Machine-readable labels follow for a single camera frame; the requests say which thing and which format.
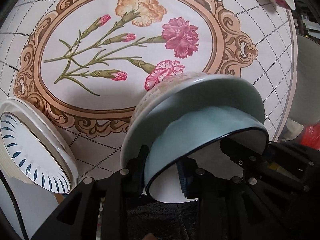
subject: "orange carnation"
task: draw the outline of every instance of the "orange carnation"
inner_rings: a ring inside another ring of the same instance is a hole
[[[159,5],[157,0],[118,0],[116,15],[122,17],[125,13],[134,10],[139,16],[132,20],[132,24],[138,27],[151,25],[153,22],[161,22],[167,10]]]

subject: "black fur fabric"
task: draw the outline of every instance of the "black fur fabric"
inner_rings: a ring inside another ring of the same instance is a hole
[[[158,240],[196,239],[197,201],[183,204],[147,203],[127,209],[129,240],[148,233]]]

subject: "table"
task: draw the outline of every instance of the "table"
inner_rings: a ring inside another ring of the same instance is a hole
[[[188,46],[168,42],[177,26]],[[103,38],[110,31],[113,40]],[[69,49],[80,53],[63,58]],[[0,29],[0,101],[32,102],[59,127],[81,177],[101,179],[120,168],[134,107],[155,83],[151,72],[241,76],[261,94],[277,140],[296,63],[291,12],[269,0],[19,0]]]

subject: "silver screw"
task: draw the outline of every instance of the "silver screw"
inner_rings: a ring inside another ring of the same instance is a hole
[[[90,184],[92,181],[93,181],[93,179],[91,177],[86,177],[86,178],[84,178],[83,183]]]
[[[249,182],[250,185],[255,185],[257,183],[257,179],[251,177],[251,178],[248,179],[248,182]]]
[[[127,175],[127,174],[129,174],[129,170],[128,169],[122,169],[122,170],[120,170],[120,174],[121,175]]]
[[[234,176],[234,177],[232,177],[232,181],[234,182],[234,183],[236,183],[236,184],[239,184],[239,183],[241,183],[241,178],[239,178],[238,176]]]
[[[205,170],[204,169],[196,169],[196,174],[198,174],[198,175],[203,175],[204,174],[204,172],[205,172]]]

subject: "grid pattern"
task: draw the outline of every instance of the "grid pattern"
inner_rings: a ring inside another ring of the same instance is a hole
[[[269,0],[222,0],[241,22],[241,30],[256,44],[258,57],[242,69],[242,77],[261,94],[270,139],[280,126],[292,80],[292,38],[286,10]],[[40,19],[59,0],[19,0],[0,29],[0,101],[13,96],[12,83],[20,54]],[[75,127],[58,128],[75,154],[79,174],[101,179],[119,170],[124,133],[90,139]]]

